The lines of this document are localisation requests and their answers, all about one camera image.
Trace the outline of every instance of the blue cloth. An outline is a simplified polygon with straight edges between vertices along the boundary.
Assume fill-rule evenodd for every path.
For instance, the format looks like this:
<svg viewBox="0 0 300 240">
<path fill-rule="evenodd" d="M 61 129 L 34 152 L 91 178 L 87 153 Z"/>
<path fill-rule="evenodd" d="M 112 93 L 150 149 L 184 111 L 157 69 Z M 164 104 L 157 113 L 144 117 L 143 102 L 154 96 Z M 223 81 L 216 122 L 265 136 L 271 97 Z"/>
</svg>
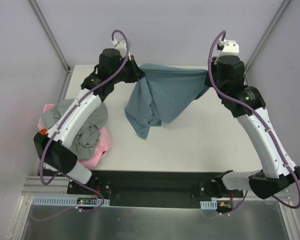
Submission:
<svg viewBox="0 0 300 240">
<path fill-rule="evenodd" d="M 206 70 L 144 64 L 140 79 L 125 107 L 125 115 L 139 137 L 147 139 L 152 126 L 171 123 L 209 87 Z"/>
</svg>

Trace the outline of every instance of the gray wall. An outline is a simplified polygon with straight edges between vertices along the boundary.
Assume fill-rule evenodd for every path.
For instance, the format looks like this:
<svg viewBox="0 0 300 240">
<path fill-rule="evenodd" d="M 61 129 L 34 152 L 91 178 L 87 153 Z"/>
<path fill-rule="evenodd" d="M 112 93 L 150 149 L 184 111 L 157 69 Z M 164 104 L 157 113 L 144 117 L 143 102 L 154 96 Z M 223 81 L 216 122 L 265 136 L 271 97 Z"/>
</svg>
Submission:
<svg viewBox="0 0 300 240">
<path fill-rule="evenodd" d="M 38 118 L 44 104 L 57 101 L 64 77 L 28 2 L 0 1 L 0 240 L 38 164 Z"/>
<path fill-rule="evenodd" d="M 38 0 L 70 65 L 96 64 L 122 30 L 138 64 L 206 66 L 221 30 L 246 61 L 282 0 Z"/>
<path fill-rule="evenodd" d="M 282 144 L 300 165 L 300 0 L 289 5 L 248 76 L 261 91 Z M 300 221 L 300 210 L 297 216 Z"/>
</svg>

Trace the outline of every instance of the folded fabric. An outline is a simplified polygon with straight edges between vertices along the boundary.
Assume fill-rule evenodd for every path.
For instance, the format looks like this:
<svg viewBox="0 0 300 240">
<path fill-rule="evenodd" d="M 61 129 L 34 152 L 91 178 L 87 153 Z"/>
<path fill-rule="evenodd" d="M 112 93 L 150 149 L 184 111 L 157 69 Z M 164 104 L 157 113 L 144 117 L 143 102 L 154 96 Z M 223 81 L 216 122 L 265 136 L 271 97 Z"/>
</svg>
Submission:
<svg viewBox="0 0 300 240">
<path fill-rule="evenodd" d="M 205 86 L 207 71 L 157 64 L 140 66 L 145 76 L 130 96 L 125 115 L 139 137 L 147 139 L 152 126 L 171 123 L 195 99 L 209 88 Z"/>
<path fill-rule="evenodd" d="M 47 130 L 52 128 L 73 101 L 73 99 L 65 99 L 44 112 L 41 116 L 43 127 Z M 69 148 L 78 159 L 87 160 L 94 155 L 100 137 L 99 129 L 106 124 L 107 119 L 108 110 L 104 103 L 97 107 L 86 119 Z"/>
<path fill-rule="evenodd" d="M 46 112 L 53 106 L 54 104 L 46 104 L 43 108 L 43 112 Z M 39 130 L 44 129 L 41 118 L 39 119 L 37 127 Z M 78 159 L 78 161 L 87 169 L 94 169 L 97 166 L 100 159 L 102 159 L 105 156 L 109 148 L 112 146 L 112 141 L 105 126 L 99 129 L 99 133 L 99 143 L 95 147 L 93 156 L 88 160 Z"/>
</svg>

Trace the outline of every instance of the white table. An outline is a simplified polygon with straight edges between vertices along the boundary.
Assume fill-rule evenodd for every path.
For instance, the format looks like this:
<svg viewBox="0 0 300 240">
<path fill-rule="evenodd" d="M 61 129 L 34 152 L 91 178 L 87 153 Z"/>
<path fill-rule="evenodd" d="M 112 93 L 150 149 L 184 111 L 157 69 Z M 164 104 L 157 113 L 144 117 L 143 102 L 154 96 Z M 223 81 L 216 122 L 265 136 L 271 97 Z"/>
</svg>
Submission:
<svg viewBox="0 0 300 240">
<path fill-rule="evenodd" d="M 93 65 L 76 65 L 66 99 L 75 98 Z M 158 172 L 224 172 L 260 170 L 250 139 L 213 89 L 193 101 L 170 124 L 151 127 L 146 140 L 137 136 L 125 116 L 134 88 L 119 83 L 104 101 L 106 129 L 113 145 L 98 163 L 98 170 Z"/>
</svg>

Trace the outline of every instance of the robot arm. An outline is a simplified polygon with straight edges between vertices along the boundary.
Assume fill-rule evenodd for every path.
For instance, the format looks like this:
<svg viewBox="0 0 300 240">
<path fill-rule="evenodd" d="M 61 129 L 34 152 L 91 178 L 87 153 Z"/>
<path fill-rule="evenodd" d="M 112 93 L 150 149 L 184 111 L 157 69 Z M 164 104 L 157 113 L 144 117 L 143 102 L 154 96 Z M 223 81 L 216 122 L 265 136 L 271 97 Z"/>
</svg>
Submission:
<svg viewBox="0 0 300 240">
<path fill-rule="evenodd" d="M 115 84 L 119 82 L 135 83 L 145 76 L 136 64 L 134 57 L 129 54 L 123 69 L 109 83 L 90 94 L 91 90 L 119 69 L 124 62 L 122 55 L 125 55 L 126 52 L 125 41 L 117 42 L 115 48 L 104 49 L 99 56 L 99 64 L 84 79 L 81 90 L 65 114 L 46 134 L 38 132 L 34 136 L 34 144 L 40 159 L 48 141 L 53 139 L 44 158 L 44 162 L 51 170 L 60 171 L 82 184 L 87 184 L 90 180 L 92 172 L 78 162 L 77 156 L 69 148 L 81 126 L 114 90 Z"/>
<path fill-rule="evenodd" d="M 236 41 L 219 39 L 217 49 L 221 50 L 221 53 L 212 58 L 210 67 L 215 86 L 223 93 L 218 94 L 218 97 L 248 134 L 261 161 L 262 170 L 227 171 L 206 186 L 205 191 L 214 197 L 220 197 L 223 192 L 229 190 L 252 190 L 261 199 L 266 199 L 295 182 L 287 167 L 300 179 L 300 166 L 296 166 L 279 141 L 269 119 L 266 103 L 258 89 L 245 85 L 245 65 L 238 57 L 239 45 Z M 212 87 L 209 77 L 206 78 L 205 84 Z M 224 95 L 247 104 L 254 112 Z M 266 122 L 267 129 L 257 115 Z M 282 151 L 287 164 L 283 162 L 277 147 Z"/>
</svg>

